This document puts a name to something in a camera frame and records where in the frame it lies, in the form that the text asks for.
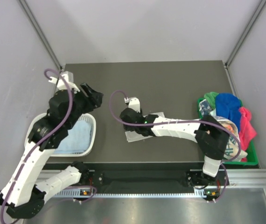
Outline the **light blue towel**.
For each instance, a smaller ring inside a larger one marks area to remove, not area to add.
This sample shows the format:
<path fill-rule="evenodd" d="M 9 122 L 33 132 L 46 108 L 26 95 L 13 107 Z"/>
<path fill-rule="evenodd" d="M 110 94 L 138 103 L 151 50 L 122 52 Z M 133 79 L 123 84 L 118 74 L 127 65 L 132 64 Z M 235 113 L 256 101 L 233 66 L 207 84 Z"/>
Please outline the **light blue towel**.
<path fill-rule="evenodd" d="M 68 131 L 68 136 L 61 141 L 54 154 L 83 153 L 90 145 L 90 138 L 91 124 L 80 120 Z"/>

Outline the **orange teal printed cloth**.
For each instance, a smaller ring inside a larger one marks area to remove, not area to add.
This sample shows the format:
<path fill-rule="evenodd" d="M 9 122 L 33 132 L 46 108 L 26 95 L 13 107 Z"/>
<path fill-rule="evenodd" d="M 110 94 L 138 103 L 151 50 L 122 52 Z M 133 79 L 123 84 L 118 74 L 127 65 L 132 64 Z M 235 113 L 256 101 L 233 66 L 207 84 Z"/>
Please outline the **orange teal printed cloth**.
<path fill-rule="evenodd" d="M 238 140 L 240 140 L 239 135 L 238 135 L 238 128 L 232 121 L 230 121 L 224 117 L 220 117 L 220 116 L 214 116 L 214 118 L 223 127 L 225 127 L 228 131 L 230 131 L 232 134 L 234 134 L 234 136 L 236 136 Z M 238 153 L 238 150 L 239 150 L 239 145 L 238 145 L 237 141 L 235 140 L 234 137 L 232 137 L 230 135 L 227 146 L 226 146 L 226 150 L 224 153 L 224 159 L 230 160 L 231 158 L 235 157 L 236 154 Z M 243 150 L 241 150 L 239 156 L 236 159 L 234 159 L 233 161 L 240 162 L 246 156 L 247 156 L 247 152 L 244 152 Z"/>

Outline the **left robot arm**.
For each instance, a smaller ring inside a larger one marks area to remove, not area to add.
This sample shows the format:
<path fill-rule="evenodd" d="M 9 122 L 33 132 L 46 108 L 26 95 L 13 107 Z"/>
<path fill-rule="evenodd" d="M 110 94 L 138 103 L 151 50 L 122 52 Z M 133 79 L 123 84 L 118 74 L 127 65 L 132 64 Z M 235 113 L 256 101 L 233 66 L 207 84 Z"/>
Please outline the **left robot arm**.
<path fill-rule="evenodd" d="M 36 180 L 80 116 L 99 108 L 102 99 L 103 94 L 86 83 L 79 89 L 67 87 L 54 94 L 46 114 L 33 124 L 24 155 L 12 178 L 0 191 L 1 213 L 7 213 L 14 220 L 31 219 L 60 191 L 74 184 L 90 183 L 88 168 L 78 161 L 44 182 Z"/>

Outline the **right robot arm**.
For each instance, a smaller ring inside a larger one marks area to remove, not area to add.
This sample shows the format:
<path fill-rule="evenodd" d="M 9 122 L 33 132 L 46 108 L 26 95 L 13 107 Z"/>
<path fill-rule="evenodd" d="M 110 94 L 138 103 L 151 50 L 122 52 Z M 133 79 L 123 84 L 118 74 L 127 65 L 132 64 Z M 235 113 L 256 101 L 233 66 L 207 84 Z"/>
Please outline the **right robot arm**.
<path fill-rule="evenodd" d="M 187 139 L 198 144 L 204 154 L 201 174 L 189 177 L 191 186 L 204 187 L 213 184 L 219 178 L 218 171 L 224 158 L 229 140 L 227 130 L 212 116 L 205 115 L 202 119 L 186 120 L 167 119 L 156 114 L 143 116 L 131 108 L 120 114 L 126 131 L 144 137 L 175 137 Z"/>

